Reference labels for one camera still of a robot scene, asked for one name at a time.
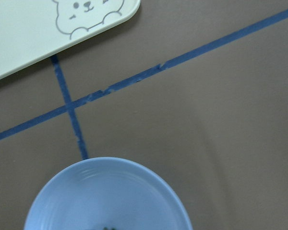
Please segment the blue round plate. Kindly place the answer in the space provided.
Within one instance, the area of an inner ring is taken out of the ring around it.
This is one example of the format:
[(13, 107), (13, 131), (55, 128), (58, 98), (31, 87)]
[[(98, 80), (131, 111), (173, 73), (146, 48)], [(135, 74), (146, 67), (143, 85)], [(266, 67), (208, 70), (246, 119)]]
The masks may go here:
[(190, 230), (185, 207), (155, 172), (130, 160), (92, 158), (53, 176), (28, 212), (26, 230)]

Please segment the red strawberry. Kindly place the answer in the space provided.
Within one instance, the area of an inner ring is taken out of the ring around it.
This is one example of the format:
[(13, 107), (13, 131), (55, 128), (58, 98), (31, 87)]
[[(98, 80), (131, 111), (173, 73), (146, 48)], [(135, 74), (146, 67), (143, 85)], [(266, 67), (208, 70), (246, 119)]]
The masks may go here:
[(111, 227), (111, 228), (109, 228), (109, 227), (103, 227), (102, 230), (116, 230), (116, 228), (113, 228), (113, 227)]

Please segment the cream bear tray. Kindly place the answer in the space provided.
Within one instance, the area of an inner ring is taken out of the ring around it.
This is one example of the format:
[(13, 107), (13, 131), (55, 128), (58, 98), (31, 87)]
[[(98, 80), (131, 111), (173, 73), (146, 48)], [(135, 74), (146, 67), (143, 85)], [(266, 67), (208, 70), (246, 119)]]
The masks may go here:
[(0, 0), (0, 80), (132, 18), (138, 0)]

